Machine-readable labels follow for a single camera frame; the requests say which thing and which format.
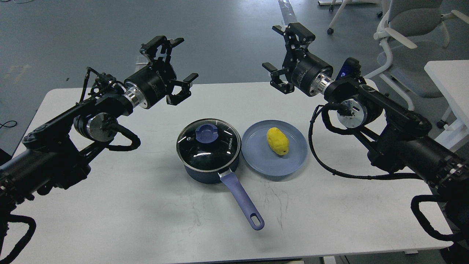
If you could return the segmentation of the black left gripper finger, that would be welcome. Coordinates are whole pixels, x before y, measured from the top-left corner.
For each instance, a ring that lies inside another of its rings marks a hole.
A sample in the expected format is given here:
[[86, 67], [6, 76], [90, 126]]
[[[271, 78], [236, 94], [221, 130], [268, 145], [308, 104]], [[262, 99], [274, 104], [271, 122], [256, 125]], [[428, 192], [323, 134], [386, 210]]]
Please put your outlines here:
[[173, 48], [184, 42], [183, 37], [168, 39], [166, 36], [156, 36], [146, 44], [142, 44], [140, 54], [143, 55], [149, 65], [162, 63], [169, 65]]
[[[186, 100], [192, 95], [190, 88], [193, 85], [193, 81], [199, 77], [198, 73], [189, 74], [184, 80], [168, 80], [166, 87], [166, 103], [169, 105], [176, 106]], [[174, 88], [180, 87], [181, 90], [177, 94], [173, 94]]]

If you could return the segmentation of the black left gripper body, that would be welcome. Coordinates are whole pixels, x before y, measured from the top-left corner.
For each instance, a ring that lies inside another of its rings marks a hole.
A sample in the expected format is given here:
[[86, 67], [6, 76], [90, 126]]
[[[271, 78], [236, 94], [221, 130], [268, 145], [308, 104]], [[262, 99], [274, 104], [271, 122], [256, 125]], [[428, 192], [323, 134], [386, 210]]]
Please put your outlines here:
[[124, 80], [124, 95], [133, 107], [150, 109], [162, 99], [169, 105], [176, 105], [172, 92], [176, 73], [171, 64], [162, 60], [148, 63], [145, 67]]

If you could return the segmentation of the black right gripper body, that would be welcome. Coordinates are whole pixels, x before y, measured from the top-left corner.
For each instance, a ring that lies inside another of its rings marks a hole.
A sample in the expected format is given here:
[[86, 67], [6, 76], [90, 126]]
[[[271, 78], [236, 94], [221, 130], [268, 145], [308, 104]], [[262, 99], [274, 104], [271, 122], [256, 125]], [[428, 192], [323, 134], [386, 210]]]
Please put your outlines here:
[[296, 64], [288, 72], [288, 82], [309, 97], [318, 93], [318, 75], [331, 77], [333, 73], [331, 65], [305, 49], [296, 49], [293, 52], [293, 62]]

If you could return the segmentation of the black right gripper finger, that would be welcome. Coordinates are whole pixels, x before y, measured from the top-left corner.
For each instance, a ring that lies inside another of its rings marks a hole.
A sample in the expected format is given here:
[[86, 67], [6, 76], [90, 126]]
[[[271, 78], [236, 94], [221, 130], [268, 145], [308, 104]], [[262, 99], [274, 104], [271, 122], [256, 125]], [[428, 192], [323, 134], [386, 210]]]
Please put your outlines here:
[[280, 91], [281, 93], [285, 95], [288, 95], [294, 92], [295, 90], [294, 85], [290, 81], [284, 82], [280, 78], [283, 75], [285, 77], [288, 77], [289, 74], [291, 74], [290, 68], [287, 67], [287, 68], [282, 68], [281, 70], [279, 70], [269, 62], [263, 62], [262, 67], [269, 72], [270, 77], [271, 77], [270, 85], [272, 87], [274, 87], [276, 90]]
[[315, 41], [315, 34], [299, 22], [292, 22], [284, 27], [274, 25], [272, 30], [284, 38], [287, 55], [292, 59], [305, 58], [309, 45]]

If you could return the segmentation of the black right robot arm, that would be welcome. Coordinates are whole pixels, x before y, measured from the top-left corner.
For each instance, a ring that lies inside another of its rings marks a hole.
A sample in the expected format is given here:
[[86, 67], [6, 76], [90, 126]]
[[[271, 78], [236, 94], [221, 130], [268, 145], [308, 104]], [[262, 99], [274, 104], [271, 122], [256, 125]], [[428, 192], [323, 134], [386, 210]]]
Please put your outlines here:
[[[281, 69], [269, 62], [262, 66], [271, 76], [271, 86], [285, 95], [301, 90], [309, 97], [321, 94], [326, 104], [315, 108], [308, 141], [316, 161], [333, 175], [350, 179], [420, 179], [435, 194], [412, 198], [410, 208], [429, 236], [452, 246], [442, 249], [448, 264], [467, 264], [468, 161], [428, 136], [432, 124], [422, 115], [400, 106], [367, 85], [357, 59], [347, 58], [336, 78], [333, 67], [308, 50], [315, 35], [299, 22], [274, 25], [286, 47]], [[372, 166], [386, 173], [359, 176], [340, 172], [323, 163], [312, 140], [314, 123], [321, 116], [330, 132], [352, 135], [367, 149]]]

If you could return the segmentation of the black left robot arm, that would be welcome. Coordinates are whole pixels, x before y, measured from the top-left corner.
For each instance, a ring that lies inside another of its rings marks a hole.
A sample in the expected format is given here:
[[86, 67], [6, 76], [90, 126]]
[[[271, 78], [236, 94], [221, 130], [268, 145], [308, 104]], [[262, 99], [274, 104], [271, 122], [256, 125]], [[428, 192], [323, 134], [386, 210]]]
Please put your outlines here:
[[156, 36], [142, 44], [140, 53], [148, 63], [123, 82], [87, 67], [79, 102], [22, 139], [25, 152], [1, 165], [1, 242], [9, 223], [27, 224], [28, 230], [2, 264], [16, 259], [37, 227], [32, 217], [13, 214], [17, 205], [34, 200], [34, 193], [46, 195], [54, 187], [66, 190], [86, 179], [89, 164], [104, 149], [139, 148], [141, 140], [118, 123], [120, 116], [131, 115], [138, 106], [150, 109], [163, 98], [175, 106], [190, 97], [198, 74], [178, 80], [170, 62], [173, 48], [183, 41]]

